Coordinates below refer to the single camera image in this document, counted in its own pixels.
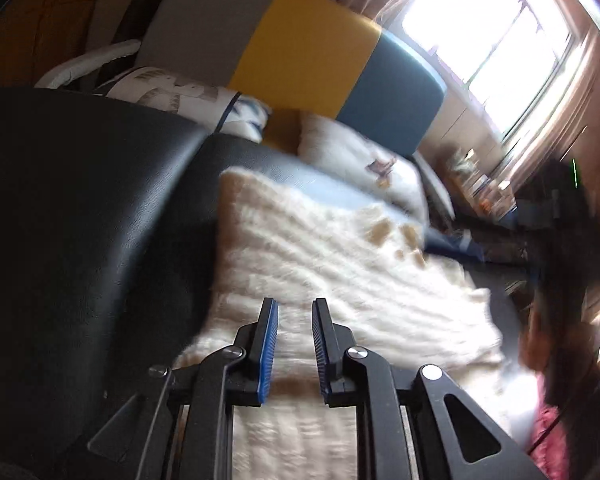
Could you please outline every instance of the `black leather sofa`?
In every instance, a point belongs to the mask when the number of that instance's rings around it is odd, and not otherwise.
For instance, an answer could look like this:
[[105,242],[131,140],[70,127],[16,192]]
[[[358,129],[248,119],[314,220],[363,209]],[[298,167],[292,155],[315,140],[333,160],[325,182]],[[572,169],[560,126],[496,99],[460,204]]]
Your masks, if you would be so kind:
[[[218,175],[229,166],[260,171],[318,202],[355,208],[373,200],[292,156],[208,136],[158,110],[0,89],[3,460],[47,478],[150,365],[170,364],[200,330],[213,279]],[[503,278],[472,275],[491,287],[514,381],[519,325]],[[521,443],[532,415],[514,420]]]

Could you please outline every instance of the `yellow cushion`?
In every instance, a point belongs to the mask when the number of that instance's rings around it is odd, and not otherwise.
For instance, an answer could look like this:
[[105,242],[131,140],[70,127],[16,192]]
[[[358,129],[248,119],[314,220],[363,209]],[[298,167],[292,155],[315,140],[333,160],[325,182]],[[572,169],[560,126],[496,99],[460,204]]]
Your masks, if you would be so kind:
[[298,146],[299,133],[290,110],[335,118],[380,32],[377,24],[329,0],[273,0],[228,87],[274,109],[265,143],[288,151]]

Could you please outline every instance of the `gray yellow blue backrest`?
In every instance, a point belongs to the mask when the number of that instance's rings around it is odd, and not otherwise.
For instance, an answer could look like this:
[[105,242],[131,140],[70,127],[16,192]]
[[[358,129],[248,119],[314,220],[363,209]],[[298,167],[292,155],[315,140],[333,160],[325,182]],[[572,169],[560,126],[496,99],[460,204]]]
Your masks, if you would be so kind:
[[419,54],[329,0],[163,0],[136,64],[253,95],[274,109],[264,142],[291,152],[307,110],[408,155],[446,91]]

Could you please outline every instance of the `white fluffy pillow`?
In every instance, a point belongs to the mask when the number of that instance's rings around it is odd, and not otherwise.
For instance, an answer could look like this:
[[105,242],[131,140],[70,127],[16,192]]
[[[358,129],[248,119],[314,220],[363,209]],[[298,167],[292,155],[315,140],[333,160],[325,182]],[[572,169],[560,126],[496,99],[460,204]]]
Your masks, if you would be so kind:
[[489,291],[475,289],[453,260],[424,260],[415,230],[390,220],[379,204],[340,210],[241,168],[220,176],[213,303],[177,365],[231,344],[241,325],[258,318],[264,297],[280,305],[269,399],[234,410],[234,480],[357,478],[355,410],[329,409],[319,393],[316,297],[327,298],[334,322],[391,364],[453,370],[509,427]]
[[212,132],[260,142],[269,107],[235,90],[207,86],[183,75],[145,66],[117,80],[107,97],[181,115]]
[[391,202],[421,224],[429,225],[427,200],[416,167],[348,126],[303,113],[298,156],[303,162]]

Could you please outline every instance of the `metal screw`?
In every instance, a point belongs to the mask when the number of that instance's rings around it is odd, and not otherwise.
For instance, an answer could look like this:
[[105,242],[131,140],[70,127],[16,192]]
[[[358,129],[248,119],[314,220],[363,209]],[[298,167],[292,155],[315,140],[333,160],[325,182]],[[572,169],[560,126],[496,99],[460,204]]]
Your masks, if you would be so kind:
[[352,359],[364,359],[369,355],[369,352],[366,351],[366,348],[362,348],[362,346],[352,346],[347,349],[347,354]]
[[422,367],[422,374],[429,381],[437,381],[440,377],[442,377],[442,370],[436,365],[427,365]]
[[154,379],[160,379],[169,372],[169,369],[165,365],[153,365],[149,368],[149,377]]
[[227,359],[237,359],[238,357],[242,357],[244,350],[236,345],[225,346],[222,349],[222,355]]

